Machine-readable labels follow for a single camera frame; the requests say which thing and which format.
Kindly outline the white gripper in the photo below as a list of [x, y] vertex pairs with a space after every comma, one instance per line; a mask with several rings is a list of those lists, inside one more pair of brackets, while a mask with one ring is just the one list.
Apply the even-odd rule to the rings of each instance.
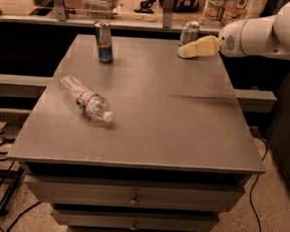
[[218, 34], [203, 36], [191, 41], [178, 49], [180, 58], [194, 58], [200, 56], [214, 56], [221, 49], [221, 54], [233, 58], [243, 54], [240, 45], [240, 35], [244, 21], [239, 20], [226, 24]]

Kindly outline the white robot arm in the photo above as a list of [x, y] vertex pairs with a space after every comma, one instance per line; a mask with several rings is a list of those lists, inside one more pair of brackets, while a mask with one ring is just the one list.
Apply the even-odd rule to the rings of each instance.
[[181, 58], [263, 56], [290, 61], [290, 2], [277, 15], [228, 23], [217, 37], [208, 35], [178, 49]]

